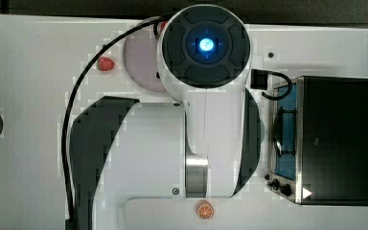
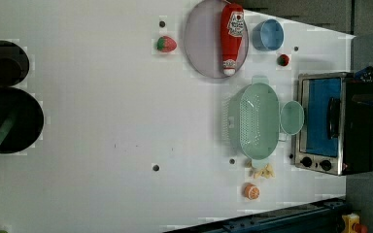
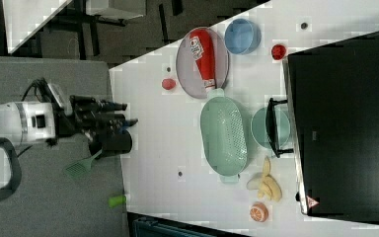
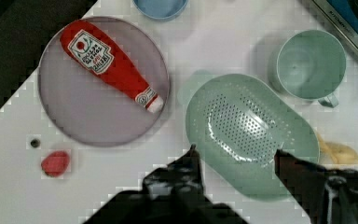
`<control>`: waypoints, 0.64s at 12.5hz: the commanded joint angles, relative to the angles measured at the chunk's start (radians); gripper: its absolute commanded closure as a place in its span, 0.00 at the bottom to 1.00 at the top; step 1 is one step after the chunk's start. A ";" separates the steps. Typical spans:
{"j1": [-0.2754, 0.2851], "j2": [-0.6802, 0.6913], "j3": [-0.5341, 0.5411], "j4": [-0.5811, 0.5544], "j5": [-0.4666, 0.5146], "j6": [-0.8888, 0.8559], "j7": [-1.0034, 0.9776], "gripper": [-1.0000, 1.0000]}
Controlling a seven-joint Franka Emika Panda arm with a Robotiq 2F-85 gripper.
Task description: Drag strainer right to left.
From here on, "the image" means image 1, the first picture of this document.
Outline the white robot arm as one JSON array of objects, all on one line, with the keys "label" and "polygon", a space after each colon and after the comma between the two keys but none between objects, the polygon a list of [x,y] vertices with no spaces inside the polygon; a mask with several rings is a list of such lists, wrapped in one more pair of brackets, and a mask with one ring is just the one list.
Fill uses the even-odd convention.
[{"label": "white robot arm", "polygon": [[251,54],[244,24],[225,8],[194,5],[169,18],[155,66],[172,101],[104,96],[65,139],[76,192],[67,230],[123,230],[132,199],[235,195],[260,154]]}]

